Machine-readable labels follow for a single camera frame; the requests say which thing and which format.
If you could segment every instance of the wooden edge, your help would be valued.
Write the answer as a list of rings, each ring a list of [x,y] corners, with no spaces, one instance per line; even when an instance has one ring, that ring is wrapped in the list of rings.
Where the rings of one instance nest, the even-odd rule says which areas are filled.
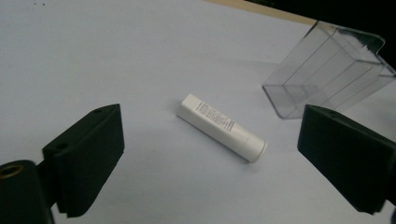
[[[249,12],[254,12],[270,17],[275,17],[279,19],[283,19],[286,21],[296,21],[304,24],[313,25],[316,20],[307,18],[304,16],[300,16],[297,14],[289,13],[286,11],[282,11],[279,9],[275,9],[272,7],[265,7],[258,4],[254,4],[245,0],[204,0],[206,2],[215,3],[219,5],[223,5],[226,7],[233,7],[237,9],[242,9]]]

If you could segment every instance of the white cylindrical object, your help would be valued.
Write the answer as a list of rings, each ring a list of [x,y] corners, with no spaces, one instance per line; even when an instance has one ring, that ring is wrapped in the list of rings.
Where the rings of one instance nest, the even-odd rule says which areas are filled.
[[[249,162],[256,161],[266,148],[265,141],[192,94],[181,103],[177,115]]]

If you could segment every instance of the dark background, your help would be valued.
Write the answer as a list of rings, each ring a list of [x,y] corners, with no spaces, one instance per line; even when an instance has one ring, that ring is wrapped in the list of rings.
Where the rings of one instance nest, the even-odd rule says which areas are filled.
[[[259,5],[288,11],[311,19],[380,35],[386,41],[378,54],[396,68],[395,18],[396,1],[313,1],[313,0],[247,0]]]

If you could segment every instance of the white table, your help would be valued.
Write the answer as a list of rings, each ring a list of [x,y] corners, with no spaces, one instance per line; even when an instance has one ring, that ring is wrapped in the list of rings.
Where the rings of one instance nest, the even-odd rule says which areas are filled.
[[[261,85],[308,31],[206,1],[0,3],[0,164],[119,103],[125,152],[83,217],[57,224],[389,223],[357,212],[296,148]],[[396,83],[345,114],[396,141]],[[176,116],[193,93],[268,141],[248,164]]]

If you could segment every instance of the transparent acrylic box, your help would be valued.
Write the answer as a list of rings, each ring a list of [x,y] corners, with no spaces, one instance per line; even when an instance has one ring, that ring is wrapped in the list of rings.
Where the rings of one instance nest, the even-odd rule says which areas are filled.
[[[263,83],[282,119],[298,119],[305,105],[339,112],[388,85],[395,70],[379,55],[378,35],[317,21]]]

